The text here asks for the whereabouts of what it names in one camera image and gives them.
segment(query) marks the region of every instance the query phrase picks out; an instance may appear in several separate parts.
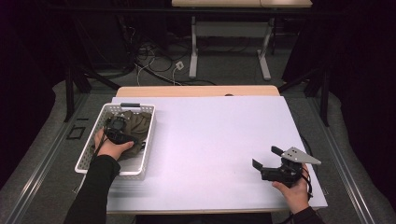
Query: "hand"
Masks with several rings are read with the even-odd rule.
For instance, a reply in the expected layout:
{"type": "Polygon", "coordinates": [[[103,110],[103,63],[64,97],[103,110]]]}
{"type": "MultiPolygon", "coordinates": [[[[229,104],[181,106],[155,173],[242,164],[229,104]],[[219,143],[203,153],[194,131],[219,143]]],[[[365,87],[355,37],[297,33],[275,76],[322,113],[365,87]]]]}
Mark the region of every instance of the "hand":
{"type": "MultiPolygon", "coordinates": [[[[103,129],[100,129],[95,134],[94,141],[95,141],[96,149],[100,144],[103,134],[105,134],[103,129]]],[[[121,145],[116,145],[112,143],[110,140],[108,140],[106,136],[104,139],[106,139],[106,141],[102,144],[97,156],[108,155],[114,158],[114,160],[118,160],[123,151],[125,151],[128,148],[131,148],[134,145],[134,142],[127,142],[121,145]]]]}
{"type": "MultiPolygon", "coordinates": [[[[308,177],[308,169],[305,164],[303,164],[303,168],[305,169],[303,169],[303,175],[308,177]]],[[[307,183],[304,179],[300,178],[291,188],[286,187],[282,183],[274,181],[273,187],[282,192],[286,199],[286,203],[293,214],[301,212],[309,206],[307,183]]]]}

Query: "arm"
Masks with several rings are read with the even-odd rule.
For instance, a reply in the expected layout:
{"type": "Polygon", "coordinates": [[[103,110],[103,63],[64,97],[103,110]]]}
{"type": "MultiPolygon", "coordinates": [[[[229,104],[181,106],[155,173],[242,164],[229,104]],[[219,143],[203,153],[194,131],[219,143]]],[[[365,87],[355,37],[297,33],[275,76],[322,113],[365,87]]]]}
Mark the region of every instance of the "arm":
{"type": "MultiPolygon", "coordinates": [[[[308,177],[306,165],[303,164],[303,167],[303,175],[308,177]]],[[[300,178],[291,188],[274,181],[273,187],[285,197],[296,224],[324,223],[308,204],[307,184],[304,179],[300,178]]]]}
{"type": "MultiPolygon", "coordinates": [[[[100,145],[102,135],[103,130],[100,130],[94,137],[96,148],[100,145]]],[[[99,148],[97,157],[90,164],[84,184],[70,207],[64,223],[106,223],[108,190],[120,171],[117,159],[132,145],[132,142],[115,145],[105,140],[99,148]]]]}

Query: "gray floor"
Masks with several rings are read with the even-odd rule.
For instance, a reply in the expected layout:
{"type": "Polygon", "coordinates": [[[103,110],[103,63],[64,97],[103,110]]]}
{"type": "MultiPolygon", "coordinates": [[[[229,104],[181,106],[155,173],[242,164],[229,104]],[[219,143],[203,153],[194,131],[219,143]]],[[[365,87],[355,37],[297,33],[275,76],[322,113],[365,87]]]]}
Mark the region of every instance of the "gray floor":
{"type": "MultiPolygon", "coordinates": [[[[210,80],[218,85],[282,85],[281,75],[295,37],[280,37],[276,54],[267,54],[272,75],[264,81],[256,57],[260,39],[202,38],[199,41],[197,79],[210,80]]],[[[169,54],[178,58],[187,51],[172,46],[169,54]]],[[[185,67],[175,72],[176,80],[189,80],[190,55],[178,59],[185,67]]],[[[142,62],[149,63],[149,58],[142,62]]],[[[164,69],[169,61],[157,58],[151,65],[164,69]]],[[[174,66],[158,74],[172,79],[174,66]]],[[[144,71],[113,79],[122,86],[172,85],[154,78],[144,71]]],[[[55,106],[33,142],[26,156],[0,192],[0,223],[61,223],[75,197],[72,190],[82,176],[74,172],[80,151],[88,138],[94,120],[104,103],[110,102],[115,92],[98,81],[91,80],[91,94],[77,94],[77,112],[72,120],[63,123],[65,117],[65,87],[54,87],[57,94],[55,106]],[[75,134],[75,127],[85,127],[81,139],[67,139],[75,134]]],[[[340,111],[340,103],[331,95],[329,102],[330,127],[324,127],[318,119],[318,100],[306,99],[302,94],[304,84],[283,93],[297,128],[307,140],[306,147],[322,161],[317,168],[319,182],[326,191],[328,208],[318,213],[326,223],[396,223],[396,216],[389,202],[373,186],[370,177],[356,159],[347,139],[347,130],[340,111]]],[[[280,221],[287,213],[273,213],[274,221],[280,221]]],[[[107,223],[132,223],[133,216],[109,215],[107,223]]]]}

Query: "black long-sleeve shirt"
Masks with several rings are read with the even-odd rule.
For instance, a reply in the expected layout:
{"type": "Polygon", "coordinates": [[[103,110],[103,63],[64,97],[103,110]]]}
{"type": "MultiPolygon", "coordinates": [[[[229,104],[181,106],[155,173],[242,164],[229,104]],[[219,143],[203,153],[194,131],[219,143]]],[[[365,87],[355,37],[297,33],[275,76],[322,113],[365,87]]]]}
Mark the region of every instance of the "black long-sleeve shirt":
{"type": "MultiPolygon", "coordinates": [[[[120,165],[110,156],[101,155],[92,160],[76,199],[64,223],[106,223],[107,194],[120,171],[120,165]]],[[[324,223],[311,207],[293,216],[295,224],[324,223]]]]}

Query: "white plastic basket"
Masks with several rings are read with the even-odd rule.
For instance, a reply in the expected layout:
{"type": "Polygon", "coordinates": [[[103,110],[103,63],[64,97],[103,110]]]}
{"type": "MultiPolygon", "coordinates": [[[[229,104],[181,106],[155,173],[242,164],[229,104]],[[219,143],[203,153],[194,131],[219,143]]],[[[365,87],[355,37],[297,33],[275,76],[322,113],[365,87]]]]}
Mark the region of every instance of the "white plastic basket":
{"type": "Polygon", "coordinates": [[[141,150],[134,157],[119,161],[120,174],[116,178],[122,179],[144,179],[146,166],[149,159],[149,152],[151,149],[152,135],[155,129],[155,106],[154,105],[141,105],[141,104],[105,104],[93,126],[90,137],[85,144],[84,149],[79,156],[75,170],[77,173],[87,174],[88,168],[90,167],[92,150],[91,146],[94,146],[94,135],[100,130],[106,121],[106,113],[111,112],[117,114],[120,112],[131,110],[134,113],[147,112],[151,114],[151,122],[148,128],[148,137],[146,139],[146,146],[144,150],[141,150]]]}

